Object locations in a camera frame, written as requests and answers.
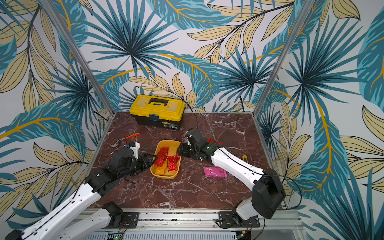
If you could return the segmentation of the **red tea bag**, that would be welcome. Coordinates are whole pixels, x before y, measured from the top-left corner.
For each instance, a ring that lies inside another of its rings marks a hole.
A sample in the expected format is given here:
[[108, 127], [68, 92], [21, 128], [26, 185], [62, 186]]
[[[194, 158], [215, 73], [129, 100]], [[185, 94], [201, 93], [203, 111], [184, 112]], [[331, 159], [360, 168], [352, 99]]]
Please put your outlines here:
[[162, 167], [165, 163], [165, 161], [168, 158], [168, 153], [169, 153], [170, 147], [161, 147], [159, 152], [157, 153], [158, 159], [154, 163], [155, 167]]
[[208, 139], [207, 142], [208, 142], [208, 143], [213, 143], [213, 142], [215, 142], [215, 143], [217, 143], [217, 144], [219, 144], [219, 145], [223, 145], [222, 142], [219, 142], [219, 141], [214, 140], [214, 139]]

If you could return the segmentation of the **pink tea bag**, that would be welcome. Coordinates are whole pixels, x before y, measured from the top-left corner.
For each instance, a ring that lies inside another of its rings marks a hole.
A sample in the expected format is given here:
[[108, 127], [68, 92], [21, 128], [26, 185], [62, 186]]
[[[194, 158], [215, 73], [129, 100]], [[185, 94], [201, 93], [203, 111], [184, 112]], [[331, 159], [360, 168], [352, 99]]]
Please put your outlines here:
[[206, 177], [210, 178], [226, 178], [227, 172], [219, 167], [204, 167]]

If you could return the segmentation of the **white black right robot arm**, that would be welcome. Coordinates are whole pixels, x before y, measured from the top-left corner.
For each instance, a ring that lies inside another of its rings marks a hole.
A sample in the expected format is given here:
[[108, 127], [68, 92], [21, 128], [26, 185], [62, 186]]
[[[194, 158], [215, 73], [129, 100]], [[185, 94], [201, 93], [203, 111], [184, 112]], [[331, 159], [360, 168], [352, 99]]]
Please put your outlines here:
[[198, 129], [186, 132], [187, 141], [178, 148], [181, 157], [207, 161], [240, 180], [252, 196], [234, 208], [241, 220], [262, 216], [271, 219], [286, 197], [280, 176], [273, 169], [263, 170], [231, 154], [216, 142], [208, 142]]

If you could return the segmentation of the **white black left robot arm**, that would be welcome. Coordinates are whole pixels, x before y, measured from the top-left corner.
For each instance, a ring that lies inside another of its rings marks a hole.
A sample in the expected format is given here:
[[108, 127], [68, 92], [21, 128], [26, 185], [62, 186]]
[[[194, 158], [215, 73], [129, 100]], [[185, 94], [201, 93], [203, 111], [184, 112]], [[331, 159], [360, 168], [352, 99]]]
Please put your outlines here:
[[86, 208], [117, 187], [122, 179], [137, 176], [150, 169], [156, 155], [138, 155], [134, 147], [121, 148], [102, 168], [86, 177], [84, 183], [52, 212], [25, 230], [13, 230], [7, 240], [80, 240], [105, 227], [125, 227], [123, 210], [109, 202], [92, 216], [75, 225], [70, 223]]

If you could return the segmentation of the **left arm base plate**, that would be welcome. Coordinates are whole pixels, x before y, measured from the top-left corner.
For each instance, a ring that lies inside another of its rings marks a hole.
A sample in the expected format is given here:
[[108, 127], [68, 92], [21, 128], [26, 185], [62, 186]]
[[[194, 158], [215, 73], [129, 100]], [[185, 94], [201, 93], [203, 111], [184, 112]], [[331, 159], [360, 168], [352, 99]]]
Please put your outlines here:
[[121, 212], [113, 214], [107, 229], [135, 229], [139, 220], [139, 212]]

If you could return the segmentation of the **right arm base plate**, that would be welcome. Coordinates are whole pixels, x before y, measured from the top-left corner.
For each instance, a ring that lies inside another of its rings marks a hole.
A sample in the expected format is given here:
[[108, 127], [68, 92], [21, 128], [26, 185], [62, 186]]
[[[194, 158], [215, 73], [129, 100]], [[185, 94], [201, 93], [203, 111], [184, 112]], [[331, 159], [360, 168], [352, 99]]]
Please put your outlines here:
[[243, 220], [236, 212], [233, 211], [222, 211], [218, 212], [218, 219], [215, 223], [222, 229], [229, 228], [258, 228], [260, 227], [260, 221], [258, 216]]

